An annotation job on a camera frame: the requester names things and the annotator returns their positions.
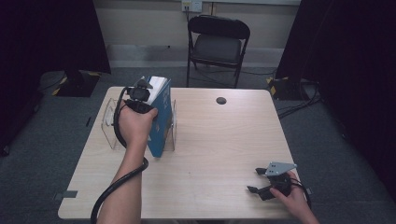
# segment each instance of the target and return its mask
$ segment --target blue book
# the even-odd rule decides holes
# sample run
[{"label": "blue book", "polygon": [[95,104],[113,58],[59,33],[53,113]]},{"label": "blue book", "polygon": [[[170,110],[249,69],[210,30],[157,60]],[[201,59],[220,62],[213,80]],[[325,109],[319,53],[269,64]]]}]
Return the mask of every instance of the blue book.
[{"label": "blue book", "polygon": [[152,122],[148,137],[148,148],[153,157],[160,158],[166,143],[168,131],[172,127],[173,115],[171,105],[171,79],[165,77],[149,77],[153,89],[147,104],[158,109],[158,115]]}]

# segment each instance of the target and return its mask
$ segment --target gray carpet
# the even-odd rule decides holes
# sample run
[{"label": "gray carpet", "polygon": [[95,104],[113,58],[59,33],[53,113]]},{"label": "gray carpet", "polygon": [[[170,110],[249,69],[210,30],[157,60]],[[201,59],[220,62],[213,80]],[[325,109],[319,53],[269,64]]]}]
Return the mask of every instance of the gray carpet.
[{"label": "gray carpet", "polygon": [[[265,79],[274,68],[244,71],[249,73],[241,74],[238,88],[265,89]],[[192,74],[202,78],[196,72]],[[44,74],[41,88],[62,75],[63,72]],[[106,90],[111,86],[132,85],[142,76],[170,77],[174,87],[184,87],[186,68],[114,68],[112,75],[101,77],[90,98],[51,96],[55,86],[43,90],[45,96],[39,110],[10,145],[10,155],[0,158],[1,224],[89,223],[59,219],[61,201],[54,196],[67,189],[92,128],[92,122],[86,126],[87,120],[95,119]],[[206,76],[233,84],[230,72],[206,73]],[[200,80],[191,80],[191,87],[225,88]],[[284,108],[300,102],[274,103],[276,108]],[[366,160],[343,139],[336,117],[323,103],[293,113],[283,118],[281,124],[292,157],[299,165],[300,178],[314,191],[313,211],[321,223],[396,223],[395,203]]]}]

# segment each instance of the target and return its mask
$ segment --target chair seat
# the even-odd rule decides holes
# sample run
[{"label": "chair seat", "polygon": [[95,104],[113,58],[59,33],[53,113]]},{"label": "chair seat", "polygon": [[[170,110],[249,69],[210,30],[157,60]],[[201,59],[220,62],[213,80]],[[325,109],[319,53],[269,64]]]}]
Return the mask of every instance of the chair seat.
[{"label": "chair seat", "polygon": [[229,37],[198,35],[191,58],[238,64],[242,43],[239,39]]}]

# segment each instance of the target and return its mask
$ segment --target chair backrest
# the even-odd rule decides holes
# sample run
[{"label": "chair backrest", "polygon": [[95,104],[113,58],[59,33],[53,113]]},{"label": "chair backrest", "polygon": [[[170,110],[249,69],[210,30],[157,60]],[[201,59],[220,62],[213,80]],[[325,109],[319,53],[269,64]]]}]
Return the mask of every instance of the chair backrest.
[{"label": "chair backrest", "polygon": [[244,22],[209,15],[191,18],[188,29],[189,33],[193,32],[203,35],[227,36],[246,40],[250,37],[250,29]]}]

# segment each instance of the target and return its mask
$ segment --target human arm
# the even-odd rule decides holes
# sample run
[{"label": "human arm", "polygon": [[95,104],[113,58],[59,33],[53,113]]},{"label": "human arm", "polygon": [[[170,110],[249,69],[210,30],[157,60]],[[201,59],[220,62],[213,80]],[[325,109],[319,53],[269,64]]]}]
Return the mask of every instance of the human arm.
[{"label": "human arm", "polygon": [[[296,175],[288,171],[291,179],[297,179]],[[270,189],[271,193],[286,205],[289,212],[297,217],[304,224],[319,224],[319,221],[312,213],[308,204],[306,203],[304,192],[297,186],[291,186],[291,193],[286,197],[282,192],[275,188]]]},{"label": "human arm", "polygon": [[[157,109],[147,114],[135,113],[120,104],[120,133],[127,148],[112,183],[142,165],[149,131]],[[142,174],[134,176],[111,193],[104,201],[97,223],[140,223]]]}]

